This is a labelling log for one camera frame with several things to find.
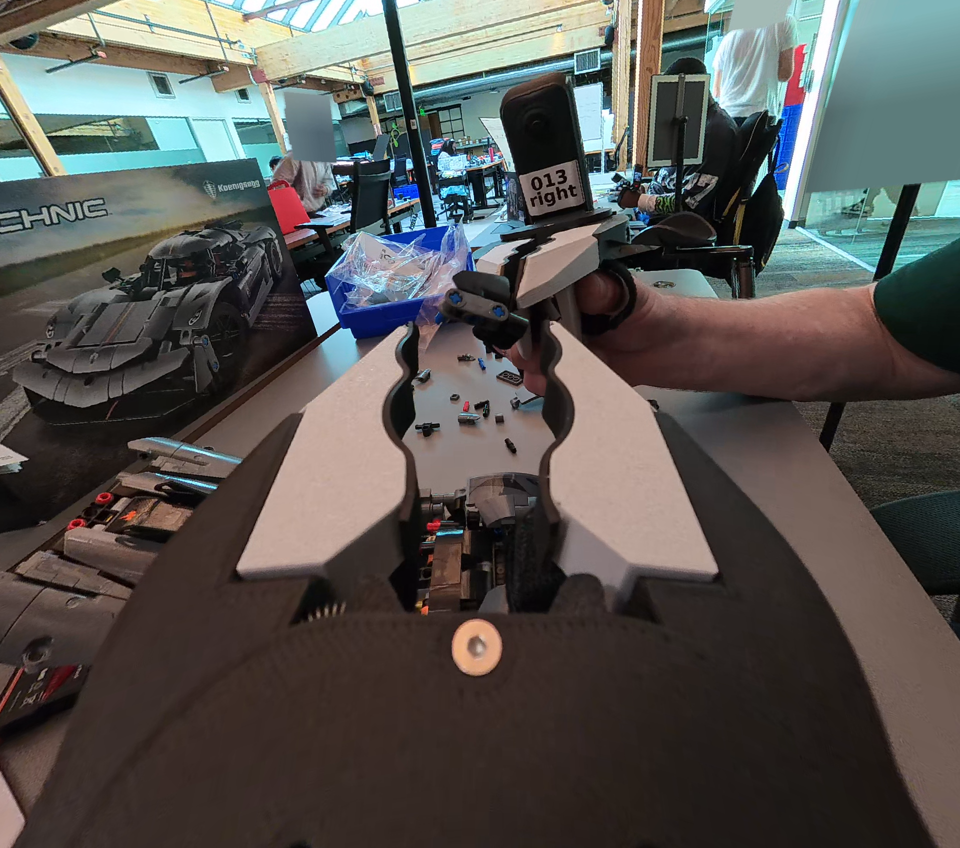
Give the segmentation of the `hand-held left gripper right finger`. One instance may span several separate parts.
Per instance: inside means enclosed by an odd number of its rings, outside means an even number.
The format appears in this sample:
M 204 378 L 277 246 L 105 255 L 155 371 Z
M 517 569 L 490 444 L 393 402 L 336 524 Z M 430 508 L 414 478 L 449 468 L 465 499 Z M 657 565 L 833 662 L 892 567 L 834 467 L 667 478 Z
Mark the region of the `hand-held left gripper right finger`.
M 540 352 L 557 566 L 594 577 L 611 609 L 642 579 L 713 583 L 717 562 L 654 408 L 560 323 L 545 325 Z

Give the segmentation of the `black lego piece blue pins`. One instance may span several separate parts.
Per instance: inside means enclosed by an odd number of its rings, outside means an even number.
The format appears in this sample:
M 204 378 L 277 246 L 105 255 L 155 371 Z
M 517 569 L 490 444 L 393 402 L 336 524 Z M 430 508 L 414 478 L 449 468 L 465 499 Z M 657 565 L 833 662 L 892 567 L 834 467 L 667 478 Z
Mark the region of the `black lego piece blue pins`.
M 529 334 L 527 318 L 512 304 L 510 280 L 502 275 L 463 270 L 453 276 L 439 313 L 471 326 L 486 350 L 508 350 Z

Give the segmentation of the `grey lego car model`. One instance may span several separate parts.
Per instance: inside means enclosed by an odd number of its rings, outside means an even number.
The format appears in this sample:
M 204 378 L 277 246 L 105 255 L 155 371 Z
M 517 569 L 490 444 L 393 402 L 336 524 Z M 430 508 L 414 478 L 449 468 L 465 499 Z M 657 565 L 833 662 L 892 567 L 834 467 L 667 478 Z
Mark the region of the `grey lego car model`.
M 165 544 L 242 463 L 165 438 L 129 443 L 122 470 L 61 535 L 2 557 L 2 741 L 68 710 L 116 617 Z M 414 611 L 474 611 L 506 594 L 510 534 L 541 494 L 532 472 L 470 478 L 449 493 L 419 491 Z

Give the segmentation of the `person's right forearm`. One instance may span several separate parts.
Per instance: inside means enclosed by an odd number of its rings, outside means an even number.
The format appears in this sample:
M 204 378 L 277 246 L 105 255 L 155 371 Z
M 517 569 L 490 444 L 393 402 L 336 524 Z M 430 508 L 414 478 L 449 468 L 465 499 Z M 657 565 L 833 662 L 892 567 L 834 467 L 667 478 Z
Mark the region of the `person's right forearm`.
M 668 379 L 679 387 L 797 402 L 956 395 L 956 371 L 906 348 L 882 319 L 880 285 L 753 301 L 679 299 Z

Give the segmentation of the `scattered small lego pieces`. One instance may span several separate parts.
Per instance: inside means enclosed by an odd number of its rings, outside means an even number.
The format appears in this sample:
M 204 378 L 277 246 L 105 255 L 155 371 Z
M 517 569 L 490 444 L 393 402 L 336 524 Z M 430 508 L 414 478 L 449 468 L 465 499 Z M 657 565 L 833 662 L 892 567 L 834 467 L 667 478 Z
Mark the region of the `scattered small lego pieces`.
M 411 436 L 437 442 L 450 455 L 520 461 L 542 445 L 542 401 L 500 355 L 459 342 L 452 350 L 428 350 L 412 387 Z

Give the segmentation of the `lego car set box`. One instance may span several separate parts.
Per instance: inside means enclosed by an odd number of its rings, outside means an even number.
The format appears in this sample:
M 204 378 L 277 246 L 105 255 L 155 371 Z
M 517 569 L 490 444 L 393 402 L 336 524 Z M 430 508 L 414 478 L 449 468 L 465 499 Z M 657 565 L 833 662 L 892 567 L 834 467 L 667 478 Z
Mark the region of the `lego car set box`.
M 253 159 L 2 183 L 1 528 L 50 520 L 318 338 Z

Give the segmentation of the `person's right hand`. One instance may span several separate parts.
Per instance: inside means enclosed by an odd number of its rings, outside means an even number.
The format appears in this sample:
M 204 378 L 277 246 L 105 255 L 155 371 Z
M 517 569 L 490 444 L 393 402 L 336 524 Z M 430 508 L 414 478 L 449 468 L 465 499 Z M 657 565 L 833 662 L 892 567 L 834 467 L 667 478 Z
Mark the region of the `person's right hand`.
M 597 271 L 573 287 L 575 306 L 581 316 L 614 319 L 633 309 L 616 329 L 586 336 L 584 346 L 614 374 L 630 386 L 653 385 L 656 371 L 643 367 L 651 362 L 654 350 L 665 344 L 666 299 L 629 271 L 627 282 L 610 271 Z

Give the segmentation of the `slanted white board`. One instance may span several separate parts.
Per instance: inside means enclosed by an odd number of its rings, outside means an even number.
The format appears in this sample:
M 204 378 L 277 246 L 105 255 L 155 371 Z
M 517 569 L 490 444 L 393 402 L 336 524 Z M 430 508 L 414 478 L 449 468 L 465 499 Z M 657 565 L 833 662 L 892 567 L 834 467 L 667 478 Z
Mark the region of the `slanted white board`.
M 493 141 L 495 147 L 500 152 L 506 170 L 510 173 L 515 172 L 515 163 L 511 151 L 510 143 L 507 138 L 506 130 L 500 117 L 481 117 L 480 122 L 486 133 Z

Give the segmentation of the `white whiteboard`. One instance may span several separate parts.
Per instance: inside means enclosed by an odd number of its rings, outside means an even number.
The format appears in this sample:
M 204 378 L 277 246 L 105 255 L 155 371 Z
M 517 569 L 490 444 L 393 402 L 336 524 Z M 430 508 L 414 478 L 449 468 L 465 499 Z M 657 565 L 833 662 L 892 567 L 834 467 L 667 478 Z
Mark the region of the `white whiteboard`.
M 585 152 L 602 150 L 604 145 L 604 91 L 602 83 L 574 87 L 577 117 Z

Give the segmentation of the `wooden office desk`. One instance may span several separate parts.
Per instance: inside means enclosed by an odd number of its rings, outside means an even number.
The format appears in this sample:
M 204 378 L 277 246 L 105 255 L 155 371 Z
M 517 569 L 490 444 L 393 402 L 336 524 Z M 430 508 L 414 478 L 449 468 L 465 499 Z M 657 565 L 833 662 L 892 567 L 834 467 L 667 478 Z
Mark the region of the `wooden office desk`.
M 399 230 L 402 218 L 416 215 L 421 209 L 420 198 L 390 199 L 387 207 L 387 220 L 374 221 L 362 230 L 371 234 L 390 235 Z M 287 249 L 293 254 L 305 249 L 314 243 L 321 243 L 326 238 L 330 243 L 339 243 L 339 239 L 346 237 L 351 231 L 351 220 L 346 212 L 337 213 L 328 211 L 318 219 L 297 225 L 293 231 L 283 235 Z

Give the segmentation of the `wooden support column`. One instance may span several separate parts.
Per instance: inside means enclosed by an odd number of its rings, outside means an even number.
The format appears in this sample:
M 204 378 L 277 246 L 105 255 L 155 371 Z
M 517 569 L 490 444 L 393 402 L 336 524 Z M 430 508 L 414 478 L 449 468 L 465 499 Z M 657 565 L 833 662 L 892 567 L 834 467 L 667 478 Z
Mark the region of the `wooden support column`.
M 652 79 L 661 71 L 666 0 L 638 0 L 632 162 L 647 168 Z

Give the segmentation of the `black metal pole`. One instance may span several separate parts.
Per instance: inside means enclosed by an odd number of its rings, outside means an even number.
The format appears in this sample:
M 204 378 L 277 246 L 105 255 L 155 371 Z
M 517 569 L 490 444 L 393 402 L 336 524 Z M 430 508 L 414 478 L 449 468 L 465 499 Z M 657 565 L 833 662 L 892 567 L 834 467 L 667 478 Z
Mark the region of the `black metal pole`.
M 400 10 L 397 0 L 381 0 L 381 2 L 390 46 L 391 62 L 397 79 L 397 90 L 401 101 L 404 128 L 410 149 L 410 158 L 413 163 L 414 180 L 417 186 L 422 219 L 426 228 L 435 228 L 437 226 L 437 216 L 434 196 L 430 184 L 417 106 L 412 90 L 409 64 L 402 35 Z

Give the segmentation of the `black backpack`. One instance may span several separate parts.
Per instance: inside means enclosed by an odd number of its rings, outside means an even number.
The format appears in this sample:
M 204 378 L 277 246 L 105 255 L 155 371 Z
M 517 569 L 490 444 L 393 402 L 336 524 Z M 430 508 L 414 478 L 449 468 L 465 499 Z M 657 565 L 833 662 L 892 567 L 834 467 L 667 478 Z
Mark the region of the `black backpack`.
M 759 276 L 768 264 L 783 228 L 783 199 L 774 172 L 768 172 L 758 183 L 743 207 L 737 244 L 752 249 L 754 275 Z

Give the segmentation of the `red bag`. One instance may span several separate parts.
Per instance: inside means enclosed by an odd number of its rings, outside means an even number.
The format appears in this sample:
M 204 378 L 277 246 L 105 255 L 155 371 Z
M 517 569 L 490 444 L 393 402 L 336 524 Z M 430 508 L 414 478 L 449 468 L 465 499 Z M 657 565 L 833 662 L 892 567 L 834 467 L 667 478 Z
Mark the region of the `red bag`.
M 284 237 L 306 225 L 310 218 L 301 196 L 286 181 L 273 181 L 268 185 L 270 204 Z

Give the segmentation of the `teal chair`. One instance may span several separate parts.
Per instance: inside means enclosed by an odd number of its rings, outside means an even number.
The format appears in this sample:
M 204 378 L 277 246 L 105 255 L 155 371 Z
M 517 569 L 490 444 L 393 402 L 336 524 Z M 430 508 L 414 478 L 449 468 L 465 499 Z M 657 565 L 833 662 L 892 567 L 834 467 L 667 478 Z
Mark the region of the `teal chair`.
M 959 594 L 959 491 L 887 502 L 870 515 L 923 590 Z

